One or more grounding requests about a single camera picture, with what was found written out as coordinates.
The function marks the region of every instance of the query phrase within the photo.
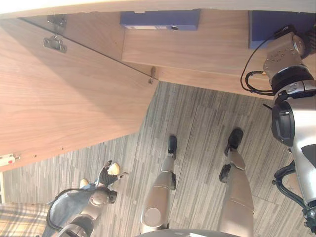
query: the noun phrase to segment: gray carpet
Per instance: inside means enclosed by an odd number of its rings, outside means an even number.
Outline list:
[[[215,230],[225,185],[218,175],[227,137],[235,126],[244,130],[239,152],[247,165],[255,206],[256,237],[306,237],[301,208],[271,185],[274,172],[289,164],[287,147],[270,131],[270,112],[254,97],[161,82],[138,134],[70,152],[4,173],[6,201],[48,202],[81,178],[94,180],[113,159],[128,179],[116,184],[94,236],[138,234],[145,194],[166,155],[170,134],[178,138],[175,162],[178,187],[172,194],[171,228]]]

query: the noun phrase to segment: black cable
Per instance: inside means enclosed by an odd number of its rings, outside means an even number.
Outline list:
[[[241,87],[242,87],[244,90],[249,91],[249,92],[251,92],[251,93],[252,93],[252,92],[256,93],[256,91],[253,91],[253,90],[251,90],[251,89],[247,89],[247,88],[245,88],[245,87],[243,86],[242,77],[243,77],[243,75],[244,75],[244,73],[245,73],[245,71],[246,71],[246,68],[247,68],[247,66],[248,66],[248,64],[249,64],[249,62],[250,62],[252,56],[255,54],[255,52],[257,52],[257,50],[258,50],[263,44],[265,44],[268,40],[270,40],[270,39],[273,38],[273,37],[274,37],[274,35],[271,35],[271,36],[268,37],[266,40],[264,40],[261,44],[259,44],[259,46],[252,52],[252,54],[251,54],[250,57],[248,58],[248,60],[247,60],[247,62],[246,62],[246,65],[245,65],[245,67],[244,67],[244,69],[243,69],[243,71],[242,71],[242,73],[241,73],[241,76],[240,76],[240,84],[241,84]]]
[[[283,178],[286,175],[289,175],[289,174],[292,174],[292,173],[295,173],[295,163],[294,163],[294,161],[292,161],[290,165],[279,169],[275,173],[276,180],[274,181],[274,183],[276,184],[277,189],[279,189],[279,191],[282,194],[284,194],[288,198],[292,199],[297,204],[299,204],[304,210],[306,210],[307,207],[305,206],[303,199],[300,196],[296,195],[295,193],[291,192],[289,189],[287,189],[283,185],[283,182],[282,182]]]
[[[54,199],[54,201],[52,202],[51,206],[48,209],[47,215],[46,215],[46,222],[48,224],[49,227],[51,227],[52,229],[56,230],[56,231],[61,231],[63,229],[63,227],[57,226],[55,225],[51,219],[50,219],[50,211],[52,206],[54,205],[54,203],[58,200],[58,198],[60,198],[61,195],[67,193],[67,192],[71,192],[71,191],[82,191],[82,192],[94,192],[95,190],[86,190],[86,189],[65,189],[63,191],[61,191]]]
[[[254,93],[257,93],[257,94],[260,94],[260,95],[273,96],[273,91],[272,90],[259,90],[259,89],[254,88],[249,83],[250,76],[253,76],[254,74],[262,74],[262,73],[263,73],[262,71],[253,71],[253,72],[247,73],[246,78],[245,78],[246,85]]]

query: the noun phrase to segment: plaid fabric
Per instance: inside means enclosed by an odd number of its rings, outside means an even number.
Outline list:
[[[41,237],[48,208],[47,204],[1,204],[0,237]]]

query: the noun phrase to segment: blue box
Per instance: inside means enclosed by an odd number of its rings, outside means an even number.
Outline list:
[[[283,26],[292,24],[298,32],[304,33],[312,28],[315,13],[287,11],[250,11],[249,48],[256,48],[269,36]]]
[[[180,30],[196,31],[200,9],[188,11],[146,11],[135,13],[122,12],[120,24],[135,30]]]

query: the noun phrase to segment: cabinet door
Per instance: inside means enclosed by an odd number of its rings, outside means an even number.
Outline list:
[[[12,169],[135,133],[158,81],[20,19],[0,21],[0,156]]]

